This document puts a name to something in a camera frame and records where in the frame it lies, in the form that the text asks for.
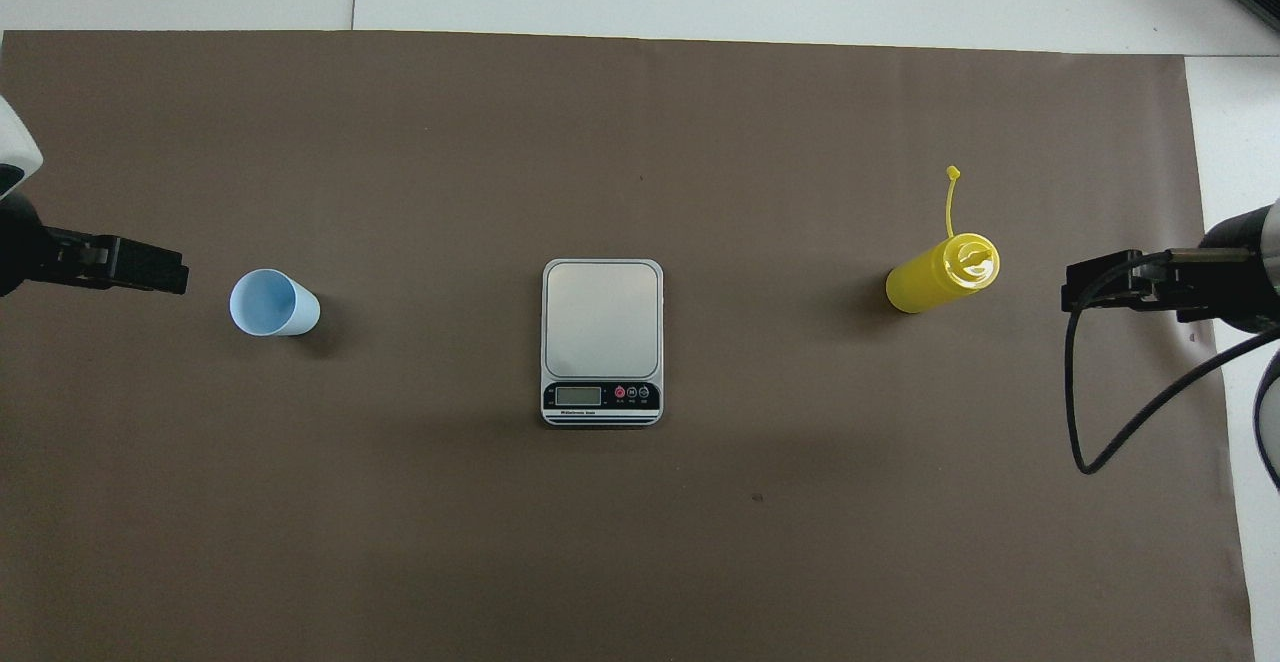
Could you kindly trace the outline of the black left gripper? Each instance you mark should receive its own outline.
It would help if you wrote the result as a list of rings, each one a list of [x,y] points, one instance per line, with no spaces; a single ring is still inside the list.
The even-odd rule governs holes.
[[[115,286],[183,296],[189,280],[183,255],[173,248],[45,228],[36,207],[20,192],[10,193],[1,202],[1,297],[38,277],[44,265],[45,282],[86,289]]]

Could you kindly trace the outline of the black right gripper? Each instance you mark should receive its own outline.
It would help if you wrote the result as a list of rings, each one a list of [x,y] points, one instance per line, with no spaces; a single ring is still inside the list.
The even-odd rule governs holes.
[[[1221,319],[1251,334],[1279,325],[1279,204],[1229,216],[1204,234],[1204,248],[1167,248],[1146,265],[1155,298],[1184,320]],[[1062,283],[1062,311],[1070,314],[1100,277],[1142,257],[1138,248],[1070,264]],[[1126,271],[1106,282],[1085,309],[1133,309],[1149,283]]]

